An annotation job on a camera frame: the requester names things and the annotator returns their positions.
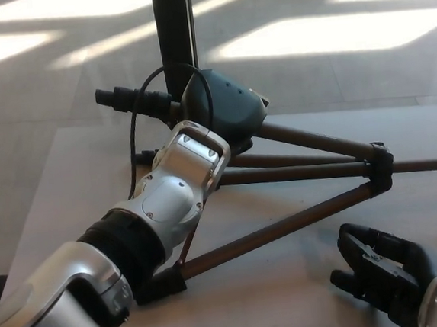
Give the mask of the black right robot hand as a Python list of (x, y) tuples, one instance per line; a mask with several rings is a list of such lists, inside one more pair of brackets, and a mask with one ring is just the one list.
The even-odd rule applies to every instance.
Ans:
[(421, 302), (437, 277), (437, 248), (362, 225), (339, 228), (337, 246), (352, 271), (332, 271), (331, 283), (399, 327), (418, 327)]

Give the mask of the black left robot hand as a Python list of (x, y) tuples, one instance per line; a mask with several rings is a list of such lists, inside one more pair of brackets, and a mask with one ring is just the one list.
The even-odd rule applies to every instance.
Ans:
[(180, 105), (186, 120), (212, 130), (225, 139), (231, 154), (239, 155), (252, 146), (267, 116), (268, 102), (255, 91), (213, 69), (201, 72), (210, 87), (213, 107), (209, 108), (201, 79), (193, 74), (183, 92)]

